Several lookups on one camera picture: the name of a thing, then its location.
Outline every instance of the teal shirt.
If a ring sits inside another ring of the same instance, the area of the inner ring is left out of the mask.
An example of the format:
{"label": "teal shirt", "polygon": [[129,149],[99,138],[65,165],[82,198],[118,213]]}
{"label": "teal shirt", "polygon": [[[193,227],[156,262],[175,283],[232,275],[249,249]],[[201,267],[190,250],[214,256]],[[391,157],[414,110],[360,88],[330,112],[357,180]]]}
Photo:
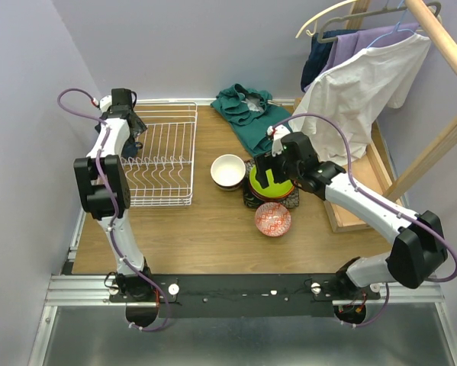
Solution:
{"label": "teal shirt", "polygon": [[[262,111],[251,111],[243,102],[247,97],[258,99]],[[220,91],[211,106],[228,121],[245,150],[256,156],[272,148],[272,141],[266,136],[267,128],[291,116],[283,107],[270,104],[271,99],[266,90],[245,89],[235,84]]]}

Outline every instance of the white wall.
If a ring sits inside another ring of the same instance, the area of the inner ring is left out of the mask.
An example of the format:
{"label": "white wall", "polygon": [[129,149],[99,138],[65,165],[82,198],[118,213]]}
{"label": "white wall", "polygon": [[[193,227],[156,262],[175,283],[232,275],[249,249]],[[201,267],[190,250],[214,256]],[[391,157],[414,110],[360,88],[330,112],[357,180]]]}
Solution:
{"label": "white wall", "polygon": [[95,132],[56,106],[70,86],[98,93],[50,0],[1,0],[0,365],[27,364],[79,212],[72,163]]}
{"label": "white wall", "polygon": [[[457,42],[457,0],[443,2],[443,21]],[[405,105],[379,118],[381,131],[400,175],[457,114],[457,77],[431,49]],[[415,210],[432,210],[442,219],[446,238],[457,249],[457,146],[408,192]],[[451,260],[441,275],[452,271]],[[457,279],[443,285],[457,332]]]}
{"label": "white wall", "polygon": [[294,36],[337,2],[53,0],[101,91],[141,98],[214,98],[235,82],[300,96],[311,40]]}

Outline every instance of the green plate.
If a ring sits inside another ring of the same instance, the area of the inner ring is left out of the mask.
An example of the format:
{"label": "green plate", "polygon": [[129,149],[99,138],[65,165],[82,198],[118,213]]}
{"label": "green plate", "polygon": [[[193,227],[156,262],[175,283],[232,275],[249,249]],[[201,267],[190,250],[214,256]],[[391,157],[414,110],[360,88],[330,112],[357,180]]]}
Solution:
{"label": "green plate", "polygon": [[285,181],[283,183],[274,183],[274,176],[272,175],[271,169],[266,172],[267,180],[269,181],[269,186],[267,188],[262,188],[260,186],[260,183],[256,179],[256,173],[257,169],[254,166],[250,171],[250,185],[252,185],[252,188],[255,192],[257,192],[263,197],[278,198],[284,196],[293,189],[291,181]]}

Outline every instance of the dish rack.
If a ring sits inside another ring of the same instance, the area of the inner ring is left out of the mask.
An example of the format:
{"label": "dish rack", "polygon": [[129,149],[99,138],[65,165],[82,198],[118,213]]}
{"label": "dish rack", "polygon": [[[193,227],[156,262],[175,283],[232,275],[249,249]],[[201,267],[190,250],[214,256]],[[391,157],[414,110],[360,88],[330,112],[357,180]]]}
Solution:
{"label": "dish rack", "polygon": [[121,158],[131,206],[185,206],[192,202],[196,103],[138,101],[135,112],[147,126],[135,158]]}

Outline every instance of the red patterned bowl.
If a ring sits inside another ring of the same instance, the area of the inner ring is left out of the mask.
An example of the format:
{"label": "red patterned bowl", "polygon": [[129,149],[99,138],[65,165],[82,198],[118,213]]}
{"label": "red patterned bowl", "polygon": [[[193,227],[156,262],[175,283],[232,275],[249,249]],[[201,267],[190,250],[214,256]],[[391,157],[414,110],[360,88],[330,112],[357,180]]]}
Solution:
{"label": "red patterned bowl", "polygon": [[256,226],[267,236],[284,235],[291,227],[291,214],[281,204],[268,202],[257,209]]}

